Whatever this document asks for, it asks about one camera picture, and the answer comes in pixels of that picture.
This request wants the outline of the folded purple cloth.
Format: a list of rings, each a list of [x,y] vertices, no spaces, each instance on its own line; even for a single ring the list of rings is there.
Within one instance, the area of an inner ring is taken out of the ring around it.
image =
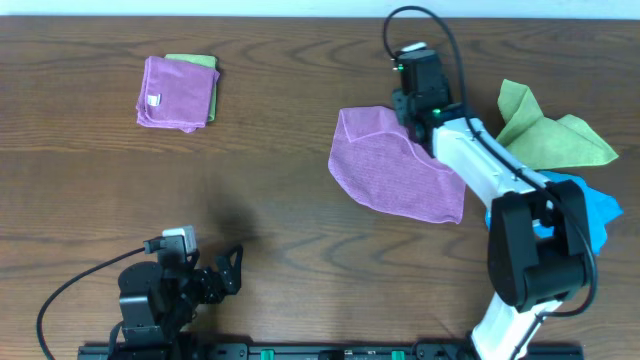
[[[145,60],[136,122],[147,128],[191,133],[215,120],[217,58],[167,54]]]

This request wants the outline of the green microfiber cloth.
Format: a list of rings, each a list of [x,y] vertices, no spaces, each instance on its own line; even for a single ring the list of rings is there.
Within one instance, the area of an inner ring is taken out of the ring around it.
[[[497,100],[505,126],[497,142],[534,170],[603,166],[618,158],[586,121],[546,117],[531,89],[505,79]]]

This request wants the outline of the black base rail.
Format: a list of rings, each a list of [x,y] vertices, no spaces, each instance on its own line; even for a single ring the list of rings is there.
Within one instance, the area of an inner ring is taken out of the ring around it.
[[[477,360],[465,343],[422,343],[413,346],[295,346],[219,343],[178,345],[170,350],[134,349],[124,345],[81,346],[78,360],[181,359],[181,360]]]

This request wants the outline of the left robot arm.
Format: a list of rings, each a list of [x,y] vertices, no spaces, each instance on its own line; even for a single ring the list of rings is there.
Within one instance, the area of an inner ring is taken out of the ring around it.
[[[185,262],[141,262],[121,273],[122,321],[111,331],[108,359],[209,359],[212,347],[183,328],[197,307],[221,303],[241,288],[243,247],[215,258],[215,268],[198,268],[198,254]]]

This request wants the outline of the purple microfiber cloth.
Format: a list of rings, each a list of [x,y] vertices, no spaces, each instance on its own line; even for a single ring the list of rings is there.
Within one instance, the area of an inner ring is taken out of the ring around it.
[[[408,138],[393,110],[339,111],[328,169],[357,203],[429,223],[460,223],[465,182]]]

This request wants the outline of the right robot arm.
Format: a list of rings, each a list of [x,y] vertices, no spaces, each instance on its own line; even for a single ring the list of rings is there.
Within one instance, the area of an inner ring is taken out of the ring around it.
[[[459,359],[580,359],[578,346],[532,345],[561,304],[591,284],[593,253],[581,188],[531,170],[453,100],[437,53],[424,44],[393,56],[392,99],[410,139],[453,170],[490,212],[487,267],[495,289]]]

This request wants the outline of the blue microfiber cloth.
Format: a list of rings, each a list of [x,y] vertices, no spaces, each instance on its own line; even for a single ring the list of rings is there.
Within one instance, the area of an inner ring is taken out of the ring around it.
[[[611,195],[591,188],[587,185],[586,181],[579,176],[553,171],[540,171],[540,174],[546,176],[553,182],[570,180],[582,189],[589,220],[592,250],[595,255],[599,255],[602,247],[608,240],[606,225],[624,213],[617,200]]]

